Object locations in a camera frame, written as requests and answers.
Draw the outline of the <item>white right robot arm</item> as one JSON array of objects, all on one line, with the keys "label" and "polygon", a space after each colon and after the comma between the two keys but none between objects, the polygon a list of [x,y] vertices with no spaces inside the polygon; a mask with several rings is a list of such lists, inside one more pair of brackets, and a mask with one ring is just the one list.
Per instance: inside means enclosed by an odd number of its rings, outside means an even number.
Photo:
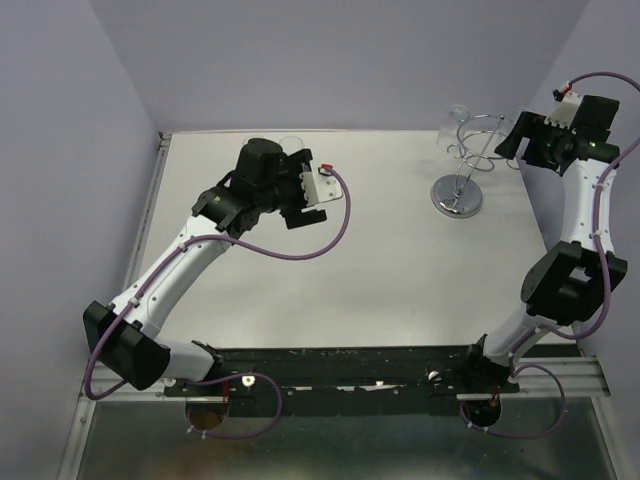
[{"label": "white right robot arm", "polygon": [[495,148],[499,157],[521,157],[529,166],[558,174],[564,213],[558,243],[525,276],[518,309],[469,347],[459,371],[462,384],[474,392],[503,385],[513,365],[547,334],[574,339],[570,328],[606,313],[628,271],[609,231],[620,149],[608,137],[619,103],[581,96],[568,87],[554,98],[551,114],[522,112]]}]

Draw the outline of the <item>clear wine glass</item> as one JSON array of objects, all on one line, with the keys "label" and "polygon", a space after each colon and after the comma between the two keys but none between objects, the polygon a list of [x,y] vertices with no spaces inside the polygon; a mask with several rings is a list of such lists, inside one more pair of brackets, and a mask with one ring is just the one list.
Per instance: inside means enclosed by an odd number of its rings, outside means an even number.
[{"label": "clear wine glass", "polygon": [[281,138],[278,143],[286,155],[292,155],[305,147],[304,141],[297,135],[287,135]]},{"label": "clear wine glass", "polygon": [[242,147],[244,148],[245,146],[251,145],[252,143],[254,143],[254,141],[255,141],[255,140],[257,140],[257,137],[249,137],[249,138],[246,138],[246,139],[243,141]]}]

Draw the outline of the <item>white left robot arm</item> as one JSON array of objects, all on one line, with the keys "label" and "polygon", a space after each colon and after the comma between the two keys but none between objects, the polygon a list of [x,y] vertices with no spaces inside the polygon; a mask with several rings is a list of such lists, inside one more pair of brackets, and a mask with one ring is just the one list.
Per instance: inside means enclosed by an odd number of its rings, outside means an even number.
[{"label": "white left robot arm", "polygon": [[110,368],[121,386],[138,390],[166,378],[187,380],[201,395],[220,387],[214,350],[199,341],[166,341],[163,326],[195,281],[233,246],[286,261],[310,260],[335,247],[329,242],[314,252],[286,254],[241,238],[264,215],[278,213],[287,228],[296,229],[326,221],[322,204],[349,199],[334,168],[312,162],[308,149],[286,153],[272,140],[247,139],[235,167],[199,195],[175,239],[142,276],[108,304],[94,301],[86,308],[83,324],[91,354],[83,387],[88,398],[112,393],[92,388],[98,363]]}]

